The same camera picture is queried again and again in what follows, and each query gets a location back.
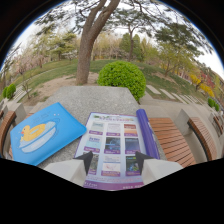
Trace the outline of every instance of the paper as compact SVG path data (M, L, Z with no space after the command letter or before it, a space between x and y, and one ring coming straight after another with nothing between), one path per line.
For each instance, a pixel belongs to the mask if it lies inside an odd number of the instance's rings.
M124 190L142 187L135 152L145 152L138 118L91 113L75 157L94 154L85 188Z

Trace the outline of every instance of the blue book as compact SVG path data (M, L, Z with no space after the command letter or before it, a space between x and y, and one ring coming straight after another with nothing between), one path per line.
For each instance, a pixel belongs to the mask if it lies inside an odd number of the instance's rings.
M10 132L14 161L38 165L86 132L60 103L19 123Z

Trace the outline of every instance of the wooden bench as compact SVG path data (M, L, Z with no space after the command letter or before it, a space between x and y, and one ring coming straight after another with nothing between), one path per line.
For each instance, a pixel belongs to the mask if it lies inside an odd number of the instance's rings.
M0 126L0 155L2 158L4 158L3 150L5 139L9 131L9 128L13 124L15 119L16 119L16 113L14 111L8 111Z
M149 123L168 161L183 167L196 164L186 140L170 118L149 118Z
M193 130L198 140L200 141L202 148L204 149L206 158L208 161L215 160L217 157L217 151L215 143L205 125L200 118L191 117L188 121L189 127Z
M33 115L33 113L29 113L29 114L27 114L27 116L25 117L25 119L28 118L28 117L30 117L31 115ZM13 159L13 154L12 154L12 147L11 147L11 144L10 144L10 148L9 148L9 155L10 155L11 158Z

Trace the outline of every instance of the stone table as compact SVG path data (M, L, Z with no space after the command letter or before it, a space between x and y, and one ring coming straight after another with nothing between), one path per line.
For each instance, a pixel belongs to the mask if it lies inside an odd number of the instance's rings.
M140 109L138 103L128 90L121 87L105 86L66 86L60 88L49 97L39 110L56 102L74 116L80 123L86 125L91 112L108 114L135 115ZM49 163L70 160L74 157L80 138L59 150L38 165L45 168ZM157 141L161 159L166 160L164 152Z

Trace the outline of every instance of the green shrub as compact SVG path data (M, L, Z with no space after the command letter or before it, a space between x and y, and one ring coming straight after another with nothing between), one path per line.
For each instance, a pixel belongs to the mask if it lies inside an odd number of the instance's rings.
M6 98L6 92L7 92L8 86L6 86L2 92L3 98Z
M217 103L215 104L215 110L219 111L219 105Z
M211 99L211 98L208 98L208 105L210 107L214 107L215 106L215 101L213 99Z
M8 86L8 89L7 89L7 92L6 92L6 97L8 99L11 99L13 97L13 94L15 93L16 91L16 86L15 84L11 84Z
M116 61L105 65L99 72L100 86L127 87L138 101L144 96L146 80L141 70L134 64Z

